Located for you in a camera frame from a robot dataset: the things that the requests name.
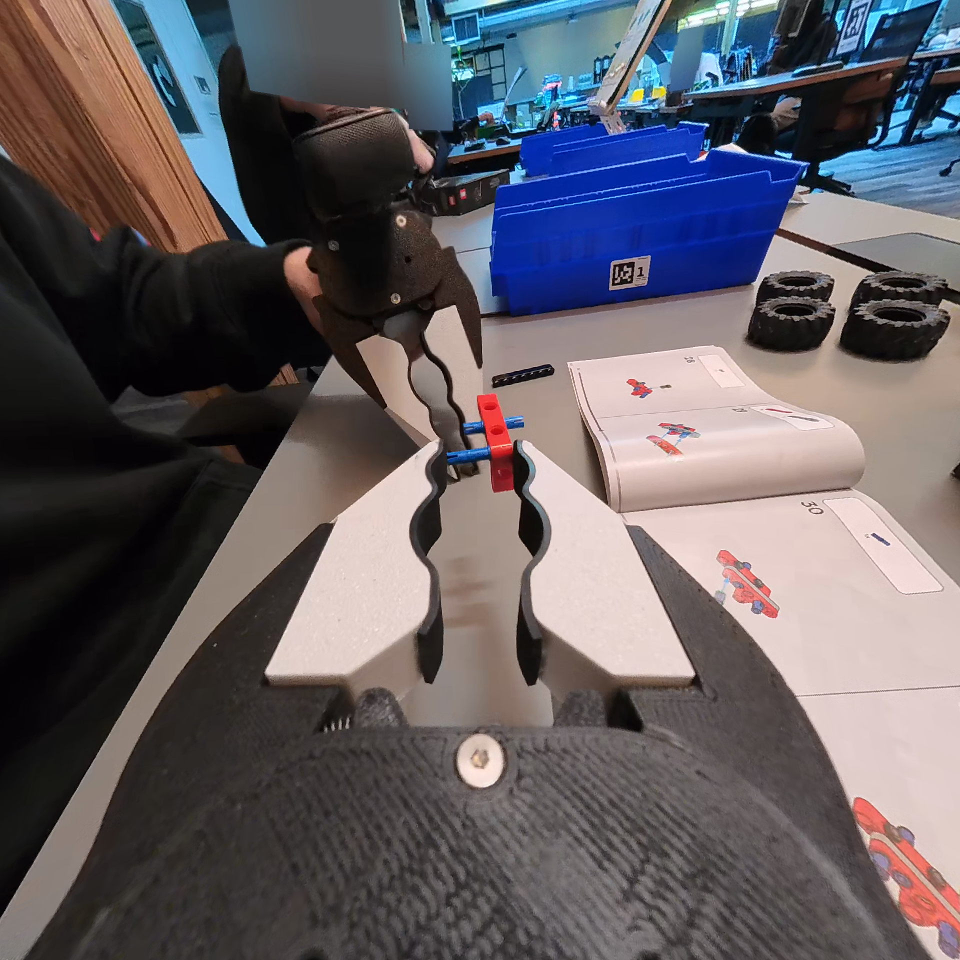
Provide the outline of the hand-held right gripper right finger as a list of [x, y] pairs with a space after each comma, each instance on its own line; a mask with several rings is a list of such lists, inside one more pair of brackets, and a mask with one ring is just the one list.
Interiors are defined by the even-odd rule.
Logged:
[[528, 440], [513, 446], [523, 680], [560, 701], [592, 690], [683, 690], [694, 667], [622, 517]]

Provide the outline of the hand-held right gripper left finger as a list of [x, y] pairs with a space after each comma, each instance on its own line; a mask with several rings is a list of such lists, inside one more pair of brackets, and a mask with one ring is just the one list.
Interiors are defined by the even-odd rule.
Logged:
[[447, 451], [428, 443], [325, 526], [328, 537], [265, 671], [274, 687], [402, 699], [436, 680], [444, 624], [428, 558], [441, 532]]

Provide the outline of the red toy beam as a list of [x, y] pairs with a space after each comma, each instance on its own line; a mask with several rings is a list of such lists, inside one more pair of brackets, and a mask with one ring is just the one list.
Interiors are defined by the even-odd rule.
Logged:
[[491, 488], [496, 494], [511, 492], [514, 490], [514, 445], [510, 427], [494, 393], [479, 394], [476, 402], [483, 427], [485, 441], [482, 449], [486, 450]]

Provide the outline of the person's left forearm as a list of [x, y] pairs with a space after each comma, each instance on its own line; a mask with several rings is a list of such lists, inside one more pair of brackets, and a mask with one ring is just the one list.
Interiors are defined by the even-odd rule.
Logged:
[[324, 366], [332, 350], [284, 277], [285, 256], [300, 246], [309, 245], [222, 242], [176, 254], [112, 235], [97, 246], [115, 262], [78, 352], [114, 395], [254, 391], [282, 367]]

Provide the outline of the person's left hand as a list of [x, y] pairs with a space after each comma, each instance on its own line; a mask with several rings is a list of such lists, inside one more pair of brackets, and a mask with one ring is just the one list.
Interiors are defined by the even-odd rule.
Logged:
[[285, 281], [303, 311], [306, 319], [318, 333], [323, 333], [322, 320], [317, 305], [322, 294], [317, 273], [311, 268], [310, 246], [297, 246], [283, 260]]

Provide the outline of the black flat box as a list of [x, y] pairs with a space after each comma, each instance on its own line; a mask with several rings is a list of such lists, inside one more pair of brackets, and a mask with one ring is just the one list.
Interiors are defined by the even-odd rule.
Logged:
[[510, 185], [509, 169], [429, 178], [420, 194], [421, 207], [432, 217], [459, 217], [496, 201], [498, 188]]

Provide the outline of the open instruction booklet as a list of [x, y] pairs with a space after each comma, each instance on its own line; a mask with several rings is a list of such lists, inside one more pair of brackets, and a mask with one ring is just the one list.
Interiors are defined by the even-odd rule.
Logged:
[[721, 347], [568, 370], [609, 506], [771, 660], [899, 912], [932, 958], [958, 958], [958, 584], [855, 490], [855, 431], [775, 399]]

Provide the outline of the blue storage bin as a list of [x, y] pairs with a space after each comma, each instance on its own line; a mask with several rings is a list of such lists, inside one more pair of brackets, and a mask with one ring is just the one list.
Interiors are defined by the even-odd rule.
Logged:
[[807, 167], [718, 149], [504, 186], [491, 292], [524, 316], [751, 285]]
[[707, 129], [706, 124], [679, 122], [609, 134], [601, 124], [573, 126], [525, 138], [519, 165], [527, 178], [535, 178], [677, 156], [696, 161]]

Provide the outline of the person's dark clothing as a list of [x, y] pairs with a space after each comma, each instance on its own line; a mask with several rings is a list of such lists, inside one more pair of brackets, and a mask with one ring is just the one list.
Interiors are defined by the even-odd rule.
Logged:
[[95, 234], [2, 158], [2, 908], [258, 482], [121, 419], [135, 388], [86, 365], [114, 235], [167, 254], [127, 226]]

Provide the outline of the wooden panel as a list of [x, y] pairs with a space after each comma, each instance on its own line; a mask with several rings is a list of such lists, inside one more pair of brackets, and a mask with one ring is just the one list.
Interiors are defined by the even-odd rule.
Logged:
[[227, 238], [111, 2], [1, 3], [2, 147], [97, 234]]

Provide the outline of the black toy tire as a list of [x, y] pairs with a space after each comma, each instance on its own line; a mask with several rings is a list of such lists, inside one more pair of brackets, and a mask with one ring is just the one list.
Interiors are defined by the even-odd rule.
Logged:
[[834, 284], [834, 278], [822, 271], [775, 271], [764, 276], [759, 283], [755, 302], [759, 305], [787, 298], [827, 302], [833, 294]]
[[947, 291], [947, 282], [937, 275], [908, 270], [877, 271], [866, 275], [858, 283], [848, 310], [893, 301], [940, 306]]
[[828, 300], [774, 297], [753, 307], [746, 340], [769, 351], [803, 353], [822, 345], [834, 319], [835, 308]]
[[848, 311], [839, 344], [849, 354], [886, 362], [927, 357], [945, 335], [950, 315], [917, 301], [880, 300]]

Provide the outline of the tilted display board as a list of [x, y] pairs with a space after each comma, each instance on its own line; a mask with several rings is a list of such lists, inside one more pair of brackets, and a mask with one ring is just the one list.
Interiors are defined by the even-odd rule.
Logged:
[[670, 6], [671, 1], [637, 2], [606, 76], [590, 101], [593, 115], [604, 117], [617, 111]]

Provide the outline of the dark grey mat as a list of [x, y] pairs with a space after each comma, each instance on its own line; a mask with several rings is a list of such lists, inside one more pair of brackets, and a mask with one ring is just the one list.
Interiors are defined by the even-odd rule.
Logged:
[[868, 260], [889, 270], [924, 273], [941, 278], [949, 294], [958, 299], [958, 241], [907, 232], [841, 243], [834, 248], [848, 258]]

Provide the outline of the brown background table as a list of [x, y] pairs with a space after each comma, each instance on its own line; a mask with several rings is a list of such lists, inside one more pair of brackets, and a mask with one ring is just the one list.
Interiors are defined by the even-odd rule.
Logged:
[[723, 86], [692, 91], [688, 94], [690, 103], [704, 103], [714, 100], [740, 100], [748, 97], [762, 97], [778, 92], [790, 92], [822, 83], [846, 82], [863, 76], [879, 75], [881, 78], [892, 76], [895, 71], [907, 66], [912, 54], [906, 56], [885, 57], [883, 59], [847, 64], [826, 69], [824, 65], [793, 73], [777, 74], [761, 78], [751, 78]]

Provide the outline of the dark wall sign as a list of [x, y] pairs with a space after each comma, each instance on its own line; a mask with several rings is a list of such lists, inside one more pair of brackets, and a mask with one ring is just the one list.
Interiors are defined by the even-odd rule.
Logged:
[[179, 136], [198, 138], [202, 130], [141, 2], [113, 1], [155, 93]]

